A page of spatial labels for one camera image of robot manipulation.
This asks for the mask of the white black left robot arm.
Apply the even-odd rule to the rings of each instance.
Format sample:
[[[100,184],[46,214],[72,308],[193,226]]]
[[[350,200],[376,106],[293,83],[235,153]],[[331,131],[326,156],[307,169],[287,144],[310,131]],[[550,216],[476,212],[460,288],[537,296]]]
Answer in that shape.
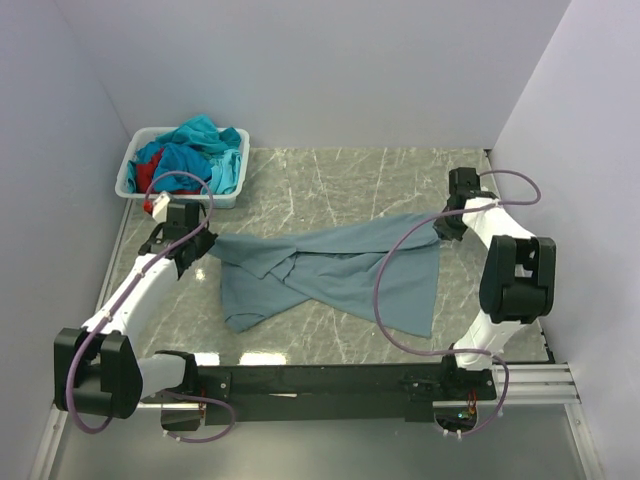
[[[54,403],[60,410],[126,419],[140,400],[163,390],[179,402],[199,392],[193,354],[161,350],[138,359],[134,346],[158,305],[217,236],[199,201],[162,194],[145,209],[156,225],[125,280],[82,326],[64,328],[54,340]]]

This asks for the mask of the grey-blue t shirt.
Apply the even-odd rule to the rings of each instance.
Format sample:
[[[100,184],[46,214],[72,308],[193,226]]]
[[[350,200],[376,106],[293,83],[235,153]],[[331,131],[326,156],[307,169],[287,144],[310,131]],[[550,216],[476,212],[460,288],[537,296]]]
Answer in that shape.
[[[221,262],[225,323],[246,331],[308,300],[428,338],[439,276],[440,240],[422,220],[400,214],[306,234],[260,238],[222,234],[210,253]]]

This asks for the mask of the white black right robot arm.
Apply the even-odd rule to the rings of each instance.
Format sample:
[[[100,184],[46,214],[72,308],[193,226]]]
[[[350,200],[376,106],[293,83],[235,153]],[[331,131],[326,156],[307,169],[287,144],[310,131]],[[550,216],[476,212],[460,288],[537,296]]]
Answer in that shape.
[[[449,198],[434,229],[445,241],[460,241],[472,232],[487,250],[479,313],[452,345],[456,364],[438,377],[440,390],[452,399],[473,388],[471,371],[489,368],[493,356],[515,334],[548,315],[554,303],[556,244],[522,227],[505,210],[506,204],[481,188],[481,175],[474,168],[449,172]]]

